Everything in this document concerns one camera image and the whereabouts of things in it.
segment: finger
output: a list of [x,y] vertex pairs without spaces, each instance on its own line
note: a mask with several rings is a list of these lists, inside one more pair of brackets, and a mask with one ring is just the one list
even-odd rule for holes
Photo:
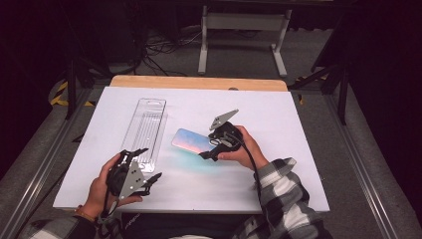
[[236,160],[238,158],[237,154],[236,152],[220,152],[217,158],[222,160]]
[[114,157],[112,157],[108,162],[106,162],[103,165],[102,171],[100,172],[99,180],[106,181],[106,176],[109,170],[114,166],[114,164],[118,161],[119,158],[120,158],[120,153],[116,154]]
[[236,125],[236,128],[239,130],[243,137],[249,135],[248,131],[242,125]]
[[129,197],[119,201],[118,206],[123,206],[123,205],[130,204],[130,203],[133,203],[133,202],[141,202],[142,200],[143,200],[143,198],[140,197],[140,196],[129,196]]

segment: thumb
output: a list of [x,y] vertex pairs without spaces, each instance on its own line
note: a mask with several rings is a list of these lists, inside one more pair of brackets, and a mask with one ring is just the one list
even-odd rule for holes
[[222,160],[233,160],[233,156],[232,156],[232,154],[233,154],[233,153],[230,153],[230,152],[220,152],[220,153],[217,155],[217,158],[218,158],[218,159],[222,159]]
[[129,196],[118,203],[118,206],[123,206],[133,202],[141,202],[143,199],[140,196]]

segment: hand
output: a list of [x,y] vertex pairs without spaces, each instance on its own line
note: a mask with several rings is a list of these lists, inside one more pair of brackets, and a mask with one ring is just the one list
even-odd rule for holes
[[[85,205],[80,208],[85,214],[96,218],[102,213],[104,209],[104,203],[106,199],[106,177],[109,170],[114,166],[114,164],[120,158],[120,153],[116,154],[112,159],[110,159],[103,167],[100,172],[100,176],[93,180],[93,183],[90,187],[90,193],[88,195],[87,202]],[[108,204],[107,209],[111,208],[112,203],[115,201],[115,196],[108,194]],[[132,202],[141,202],[142,198],[139,196],[129,196],[118,202],[118,206],[129,204]]]
[[[260,169],[261,167],[267,165],[269,162],[262,154],[261,149],[258,146],[257,142],[251,137],[251,135],[246,131],[246,129],[243,126],[237,125],[236,128],[242,134],[243,142],[245,142],[246,147],[251,152],[252,157],[254,158],[255,164],[257,165],[257,169]],[[254,170],[251,159],[249,158],[249,155],[246,152],[245,148],[243,148],[243,146],[241,146],[237,151],[220,152],[217,157],[218,159],[221,159],[221,160],[238,161],[243,166],[246,166],[250,168],[251,170]]]

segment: white tabletop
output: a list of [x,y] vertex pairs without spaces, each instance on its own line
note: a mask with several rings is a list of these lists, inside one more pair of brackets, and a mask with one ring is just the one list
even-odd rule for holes
[[237,162],[217,162],[171,145],[181,127],[207,135],[214,117],[238,109],[230,122],[244,125],[267,159],[294,157],[294,172],[311,195],[310,207],[329,211],[317,168],[292,95],[288,92],[105,88],[90,125],[62,183],[54,207],[85,203],[103,164],[121,151],[136,104],[141,98],[167,101],[168,118],[154,173],[162,176],[143,202],[122,211],[259,213],[252,190],[253,171]]

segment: metal rail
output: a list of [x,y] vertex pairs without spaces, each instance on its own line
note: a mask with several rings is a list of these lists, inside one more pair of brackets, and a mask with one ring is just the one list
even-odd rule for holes
[[347,146],[347,150],[350,154],[351,164],[354,172],[356,173],[357,179],[359,180],[360,186],[366,196],[366,200],[372,210],[375,217],[376,223],[384,238],[395,239],[398,238],[391,223],[385,212],[384,206],[379,198],[378,192],[376,191],[372,181],[366,171],[365,165],[363,164],[362,158],[354,144],[354,141],[345,125],[343,125],[337,116],[336,103],[331,95],[324,96],[325,102],[328,106],[329,112],[334,118],[335,124],[338,131],[340,132],[344,144]]
[[54,165],[56,156],[60,152],[66,136],[68,135],[72,125],[78,117],[78,114],[81,112],[81,109],[84,103],[87,101],[90,93],[91,90],[89,89],[81,90],[81,94],[78,97],[75,112],[68,120],[65,120],[63,122],[61,128],[59,129],[59,132],[56,135],[56,138],[54,139],[53,144],[51,145],[46,156],[41,162],[40,167],[35,173],[32,181],[28,184],[28,187],[26,188],[22,199],[19,201],[18,206],[12,213],[12,216],[10,217],[9,222],[6,224],[6,227],[3,229],[0,238],[12,239],[17,236],[16,234],[18,233],[19,228],[22,226],[23,222],[29,215],[31,208],[34,205],[38,194],[43,188],[43,185],[46,182],[47,176],[49,175],[52,166]]

